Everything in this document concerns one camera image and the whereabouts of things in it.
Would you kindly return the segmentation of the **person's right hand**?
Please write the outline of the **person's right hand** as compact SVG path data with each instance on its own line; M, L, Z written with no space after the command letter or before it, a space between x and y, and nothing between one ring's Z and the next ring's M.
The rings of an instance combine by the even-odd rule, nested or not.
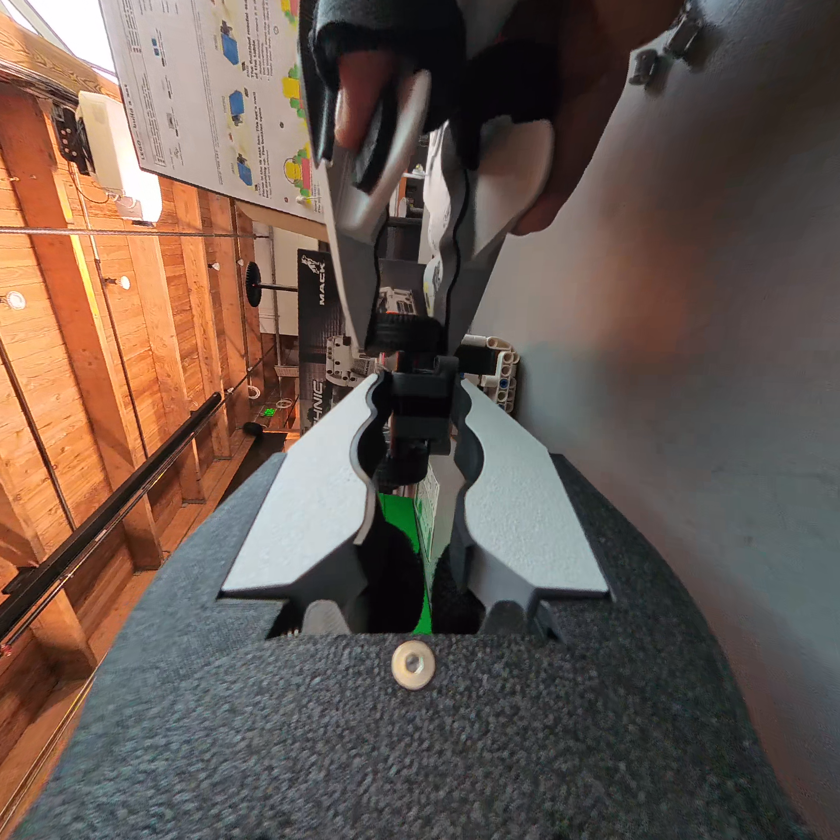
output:
M678 1L518 2L500 39L556 49L554 75L560 102L553 115L555 147L539 198L512 233L548 228L571 197L623 94L632 53L674 22ZM358 152L382 91L403 72L404 61L384 46L352 48L338 58L339 91L333 109L335 143Z

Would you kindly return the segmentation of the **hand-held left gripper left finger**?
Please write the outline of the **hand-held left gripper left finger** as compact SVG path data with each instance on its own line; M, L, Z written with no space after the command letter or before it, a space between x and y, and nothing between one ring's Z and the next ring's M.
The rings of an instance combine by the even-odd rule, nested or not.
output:
M370 628L391 535L373 475L385 453L390 376L371 374L281 460L219 594L332 602L349 629Z

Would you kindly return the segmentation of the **green labelled box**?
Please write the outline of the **green labelled box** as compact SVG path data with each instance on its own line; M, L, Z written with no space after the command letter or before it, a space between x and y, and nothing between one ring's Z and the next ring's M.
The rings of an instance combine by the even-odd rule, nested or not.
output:
M434 506L421 489L398 486L383 475L379 500L384 517L385 566L375 588L374 630L431 636Z

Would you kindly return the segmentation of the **black gear on rod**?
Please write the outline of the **black gear on rod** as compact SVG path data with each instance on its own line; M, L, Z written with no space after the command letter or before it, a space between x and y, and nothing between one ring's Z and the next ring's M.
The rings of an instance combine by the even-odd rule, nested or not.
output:
M297 287L264 282L258 264L251 260L245 268L245 296L250 307L259 309L264 291L299 293Z

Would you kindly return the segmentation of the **black wall device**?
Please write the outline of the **black wall device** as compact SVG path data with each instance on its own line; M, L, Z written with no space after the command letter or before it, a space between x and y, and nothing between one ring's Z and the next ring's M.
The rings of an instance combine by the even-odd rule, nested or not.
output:
M81 175L95 172L90 145L84 123L67 106L55 103L50 119L56 133L61 157L76 166Z

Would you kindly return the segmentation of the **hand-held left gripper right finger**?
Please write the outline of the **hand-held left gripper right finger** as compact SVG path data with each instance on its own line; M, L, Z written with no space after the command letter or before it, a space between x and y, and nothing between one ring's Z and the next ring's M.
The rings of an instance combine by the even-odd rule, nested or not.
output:
M464 480L450 538L457 588L484 607L608 596L548 449L468 380L456 385L453 412Z

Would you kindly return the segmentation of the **black lego set box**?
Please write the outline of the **black lego set box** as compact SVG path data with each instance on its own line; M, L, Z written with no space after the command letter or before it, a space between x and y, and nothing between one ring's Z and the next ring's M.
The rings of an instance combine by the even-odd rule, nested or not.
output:
M299 394L305 434L372 373L386 368L383 354L355 348L345 326L327 247L297 252Z

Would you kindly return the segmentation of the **lego instruction booklet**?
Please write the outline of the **lego instruction booklet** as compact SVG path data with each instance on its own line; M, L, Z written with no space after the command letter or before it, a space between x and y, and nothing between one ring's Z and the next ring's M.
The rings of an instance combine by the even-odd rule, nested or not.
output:
M299 1L100 2L141 167L323 223Z

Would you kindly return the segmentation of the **white wall-mounted box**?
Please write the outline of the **white wall-mounted box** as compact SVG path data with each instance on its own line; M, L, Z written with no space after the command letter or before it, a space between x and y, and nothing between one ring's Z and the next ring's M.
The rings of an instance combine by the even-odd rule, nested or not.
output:
M76 120L92 177L114 201L119 215L135 224L155 226L163 211L160 181L140 168L123 106L100 93L81 91Z

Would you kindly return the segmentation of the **lego truck model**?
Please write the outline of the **lego truck model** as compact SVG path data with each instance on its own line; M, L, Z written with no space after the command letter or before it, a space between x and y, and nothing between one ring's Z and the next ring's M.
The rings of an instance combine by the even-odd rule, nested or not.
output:
M365 349L388 363L385 448L374 472L381 492L420 483L430 456L449 453L458 383L473 384L505 413L515 405L520 354L498 337L466 334L452 348L435 318L389 311L374 315Z

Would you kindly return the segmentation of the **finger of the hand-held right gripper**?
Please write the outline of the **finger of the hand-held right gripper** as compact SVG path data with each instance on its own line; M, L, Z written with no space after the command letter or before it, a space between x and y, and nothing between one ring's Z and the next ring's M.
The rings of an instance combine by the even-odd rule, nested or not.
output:
M428 135L423 187L426 314L440 324L439 356L455 356L485 295L501 245L476 257L478 172L463 165L449 123Z
M327 165L327 229L346 332L365 350L379 288L375 247L385 199L353 186L352 174L352 164Z

